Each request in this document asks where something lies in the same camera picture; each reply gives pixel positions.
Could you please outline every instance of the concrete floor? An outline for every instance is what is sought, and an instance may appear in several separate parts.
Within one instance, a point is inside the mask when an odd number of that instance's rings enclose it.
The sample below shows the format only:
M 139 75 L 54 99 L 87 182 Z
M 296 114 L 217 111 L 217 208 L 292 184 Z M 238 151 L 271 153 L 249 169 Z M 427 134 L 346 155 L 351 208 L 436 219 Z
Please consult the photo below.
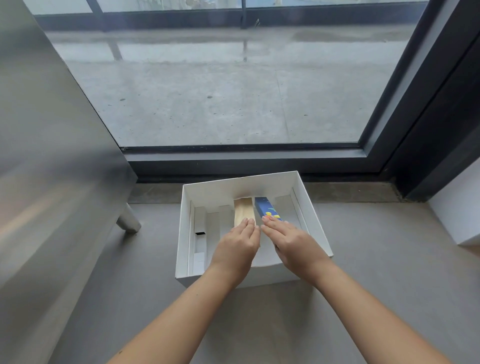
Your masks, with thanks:
M 49 33 L 121 146 L 354 142 L 414 26 Z
M 314 204 L 334 260 L 453 363 L 478 363 L 479 257 L 456 246 L 427 204 Z M 103 364 L 183 291 L 179 204 L 132 205 L 114 227 L 50 364 Z M 294 281 L 235 290 L 192 363 L 364 363 L 325 299 Z

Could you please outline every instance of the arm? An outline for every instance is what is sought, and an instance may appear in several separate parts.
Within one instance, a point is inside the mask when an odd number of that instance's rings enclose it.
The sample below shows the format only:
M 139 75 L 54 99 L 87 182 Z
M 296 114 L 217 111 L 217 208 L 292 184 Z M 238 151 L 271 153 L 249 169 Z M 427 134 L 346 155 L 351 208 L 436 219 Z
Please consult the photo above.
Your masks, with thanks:
M 206 272 L 108 364 L 187 364 L 225 297 L 252 266 L 260 246 L 253 219 L 233 228 L 218 243 Z
M 320 291 L 368 364 L 449 364 L 410 326 L 337 267 L 317 242 L 288 222 L 263 217 L 282 262 Z

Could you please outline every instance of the left hand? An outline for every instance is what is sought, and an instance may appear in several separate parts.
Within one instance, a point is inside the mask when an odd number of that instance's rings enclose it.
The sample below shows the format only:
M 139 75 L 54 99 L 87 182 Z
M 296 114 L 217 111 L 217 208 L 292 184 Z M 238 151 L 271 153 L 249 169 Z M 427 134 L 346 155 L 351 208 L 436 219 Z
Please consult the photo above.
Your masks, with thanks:
M 220 239 L 208 270 L 221 274 L 234 289 L 247 276 L 259 247 L 260 228 L 245 218 Z

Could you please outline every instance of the blue block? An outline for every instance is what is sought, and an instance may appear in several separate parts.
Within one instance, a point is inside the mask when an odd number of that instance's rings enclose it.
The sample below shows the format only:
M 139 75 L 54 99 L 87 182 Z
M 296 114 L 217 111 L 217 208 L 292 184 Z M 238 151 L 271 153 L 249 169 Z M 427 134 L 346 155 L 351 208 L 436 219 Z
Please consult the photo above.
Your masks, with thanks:
M 273 216 L 278 220 L 282 221 L 278 212 L 274 209 L 268 198 L 266 197 L 256 197 L 255 198 L 255 208 L 258 211 L 260 216 Z

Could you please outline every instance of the natural wood block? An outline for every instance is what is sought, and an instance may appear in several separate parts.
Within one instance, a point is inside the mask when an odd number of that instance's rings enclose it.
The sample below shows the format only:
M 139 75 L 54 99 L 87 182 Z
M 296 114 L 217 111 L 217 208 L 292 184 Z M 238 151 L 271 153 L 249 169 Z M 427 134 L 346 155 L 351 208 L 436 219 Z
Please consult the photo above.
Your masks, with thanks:
M 235 207 L 234 226 L 238 226 L 244 218 L 252 218 L 255 220 L 255 211 L 253 209 L 253 201 L 251 197 L 234 200 L 233 205 Z

